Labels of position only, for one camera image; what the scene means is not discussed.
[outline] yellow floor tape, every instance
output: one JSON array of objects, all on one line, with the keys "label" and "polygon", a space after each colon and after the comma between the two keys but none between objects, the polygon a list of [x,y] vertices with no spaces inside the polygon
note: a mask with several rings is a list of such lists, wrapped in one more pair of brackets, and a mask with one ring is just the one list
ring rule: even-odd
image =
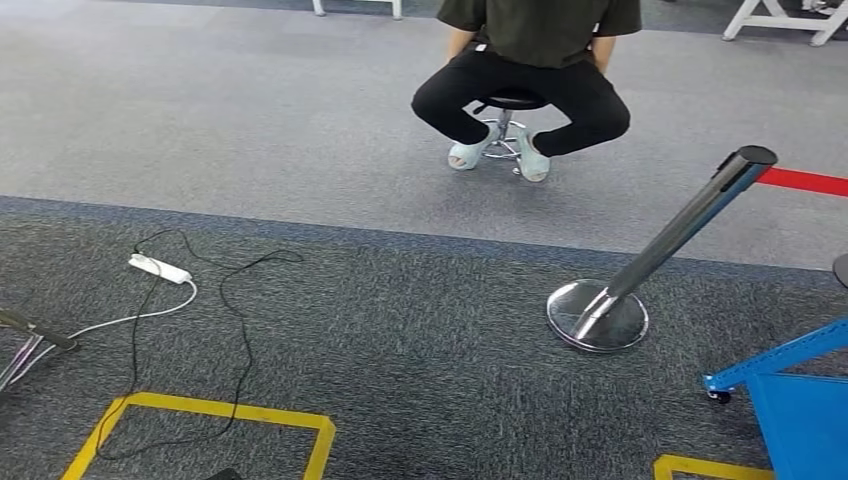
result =
[{"label": "yellow floor tape", "polygon": [[654,480],[674,480],[674,473],[692,473],[722,480],[774,480],[774,473],[696,458],[662,455],[654,462]]},{"label": "yellow floor tape", "polygon": [[[103,433],[100,439],[102,445],[115,424],[130,405],[147,408],[159,408],[174,410],[178,412],[191,412],[202,415],[214,415],[217,417],[229,417],[233,412],[233,404],[225,402],[214,402],[211,400],[200,400],[196,398],[175,397],[158,393],[140,392],[130,395],[124,401],[123,397],[116,398],[112,405],[106,409],[103,417],[94,426],[91,435],[86,440],[76,458],[65,471],[61,480],[82,480],[85,470],[94,459],[97,451],[97,434],[103,425]],[[275,423],[292,427],[312,428],[318,431],[312,454],[306,465],[303,480],[321,480],[324,475],[324,467],[330,456],[330,447],[336,436],[336,427],[329,417],[311,413],[289,412],[286,410],[275,410],[273,408],[253,407],[239,405],[236,407],[236,419],[251,420],[263,423]]]}]

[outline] chrome stanchion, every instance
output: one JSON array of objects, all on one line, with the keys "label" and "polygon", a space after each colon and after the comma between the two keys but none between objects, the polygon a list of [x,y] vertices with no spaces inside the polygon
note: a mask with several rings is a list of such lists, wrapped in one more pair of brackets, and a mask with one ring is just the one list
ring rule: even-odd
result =
[{"label": "chrome stanchion", "polygon": [[633,291],[776,163],[767,148],[740,148],[609,284],[577,280],[554,292],[548,298],[548,320],[557,335],[592,352],[614,352],[641,340],[648,331],[648,312]]}]

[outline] black pants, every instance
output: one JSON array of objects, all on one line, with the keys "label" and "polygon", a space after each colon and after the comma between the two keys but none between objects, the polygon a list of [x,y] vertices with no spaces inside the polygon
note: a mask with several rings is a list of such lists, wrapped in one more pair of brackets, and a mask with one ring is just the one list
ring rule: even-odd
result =
[{"label": "black pants", "polygon": [[592,63],[537,68],[487,51],[466,51],[451,60],[418,89],[412,109],[445,136],[471,145],[482,142],[489,127],[463,107],[503,88],[535,92],[571,120],[562,128],[535,136],[535,147],[548,157],[613,140],[630,127],[630,112]]}]

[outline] white table leg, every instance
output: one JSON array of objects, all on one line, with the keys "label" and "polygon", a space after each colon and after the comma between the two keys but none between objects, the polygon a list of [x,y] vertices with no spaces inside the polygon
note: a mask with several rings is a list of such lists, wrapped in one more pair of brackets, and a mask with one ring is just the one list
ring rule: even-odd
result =
[{"label": "white table leg", "polygon": [[786,14],[786,10],[780,6],[780,3],[777,0],[763,0],[763,4],[765,4],[769,13],[772,17],[788,17]]},{"label": "white table leg", "polygon": [[727,26],[727,29],[724,31],[724,36],[722,37],[724,40],[730,41],[736,38],[736,35],[739,33],[739,30],[742,29],[742,26],[745,23],[745,20],[754,13],[754,9],[757,8],[757,5],[760,3],[760,0],[745,0],[745,3],[739,7],[739,10],[736,12],[736,15],[733,16],[733,20],[730,21],[730,25]]},{"label": "white table leg", "polygon": [[830,19],[827,21],[827,28],[813,35],[813,40],[810,42],[810,45],[814,47],[824,45],[828,40],[830,40],[830,37],[836,33],[836,30],[845,23],[845,20],[848,20],[848,0],[843,0],[842,5],[833,12],[833,15],[831,15]]}]

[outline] black cable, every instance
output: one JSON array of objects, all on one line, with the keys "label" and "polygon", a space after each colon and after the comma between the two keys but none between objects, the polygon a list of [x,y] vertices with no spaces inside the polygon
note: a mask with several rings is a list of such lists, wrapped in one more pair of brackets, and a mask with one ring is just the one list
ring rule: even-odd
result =
[{"label": "black cable", "polygon": [[[132,380],[130,382],[130,387],[127,389],[127,393],[123,396],[121,403],[119,404],[118,408],[116,408],[115,410],[110,412],[110,414],[100,424],[100,428],[97,431],[97,443],[96,443],[97,448],[96,448],[95,454],[97,455],[97,457],[102,458],[103,460],[109,460],[109,461],[124,460],[124,459],[134,457],[136,455],[139,455],[141,453],[144,453],[144,452],[151,450],[151,449],[154,449],[154,448],[163,447],[163,446],[185,445],[185,444],[189,444],[189,443],[205,442],[205,441],[209,441],[209,440],[215,439],[217,437],[220,437],[220,436],[224,435],[225,433],[227,433],[227,431],[229,431],[229,429],[232,427],[233,423],[235,422],[236,411],[238,409],[239,400],[241,399],[242,388],[244,387],[244,382],[247,379],[247,376],[250,373],[251,369],[253,368],[253,364],[254,364],[253,349],[251,348],[251,345],[250,345],[250,338],[248,337],[248,334],[247,334],[247,322],[245,321],[245,319],[247,318],[247,315],[245,315],[244,312],[242,312],[241,310],[239,310],[238,308],[233,306],[233,304],[231,304],[230,301],[227,299],[226,290],[225,290],[227,280],[229,280],[229,279],[233,278],[234,276],[236,276],[236,275],[238,275],[242,272],[245,272],[248,269],[253,268],[256,265],[259,265],[260,263],[263,263],[263,262],[278,260],[278,261],[283,261],[283,262],[287,262],[287,263],[299,263],[299,262],[304,261],[303,256],[300,255],[299,253],[293,252],[291,250],[279,249],[279,250],[275,250],[271,253],[268,253],[266,255],[263,255],[262,257],[258,258],[257,260],[254,260],[254,261],[252,261],[252,262],[250,262],[247,265],[242,266],[242,267],[231,267],[231,266],[223,265],[223,264],[218,263],[214,260],[210,260],[208,258],[205,258],[205,257],[198,255],[194,251],[194,249],[192,248],[191,242],[189,242],[188,236],[185,234],[185,232],[183,232],[182,230],[178,230],[178,229],[162,230],[161,232],[158,232],[154,235],[151,235],[150,237],[147,237],[144,240],[141,240],[140,242],[136,243],[135,246],[133,247],[133,251],[135,253],[141,253],[140,247],[141,247],[142,244],[150,242],[150,241],[152,241],[152,240],[154,240],[154,239],[156,239],[156,238],[158,238],[162,235],[165,235],[167,233],[172,233],[172,232],[180,234],[180,236],[183,239],[183,243],[186,246],[186,249],[188,250],[188,252],[193,257],[195,257],[199,260],[202,260],[204,262],[207,262],[211,265],[217,266],[219,268],[223,268],[225,270],[232,270],[230,273],[226,274],[221,279],[221,282],[218,284],[218,294],[220,295],[221,301],[223,302],[224,306],[230,312],[232,312],[235,316],[237,316],[239,318],[239,323],[241,325],[242,342],[244,344],[245,352],[247,353],[247,365],[245,366],[244,370],[242,371],[242,374],[239,377],[238,383],[236,384],[235,392],[233,393],[233,401],[232,401],[233,410],[230,413],[229,418],[227,419],[227,423],[216,433],[213,433],[213,434],[207,435],[207,436],[197,436],[195,438],[187,438],[187,439],[182,439],[182,440],[154,442],[154,443],[151,443],[150,445],[146,445],[146,446],[139,448],[137,450],[130,451],[130,452],[124,452],[124,453],[117,454],[117,455],[104,454],[102,452],[101,448],[100,448],[100,444],[101,444],[102,436],[103,436],[103,428],[106,425],[106,423],[108,422],[108,420],[115,413],[120,411],[121,407],[123,407],[123,405],[126,403],[127,398],[134,393],[134,390],[136,388],[136,384],[138,383],[138,342],[136,340],[136,332],[137,332],[137,329],[138,329],[138,320],[139,320],[139,318],[141,318],[141,315],[144,313],[144,309],[150,303],[150,299],[153,296],[153,292],[156,290],[156,287],[159,285],[159,283],[162,280],[162,278],[160,276],[157,276],[156,280],[153,283],[153,286],[147,292],[147,295],[145,296],[144,302],[142,302],[141,307],[139,308],[138,313],[136,314],[136,317],[133,319],[133,329],[132,329],[132,337],[131,337],[132,338],[132,369],[133,369],[133,373],[132,373]],[[278,255],[278,254],[285,254],[286,256],[277,257],[276,255]]]}]

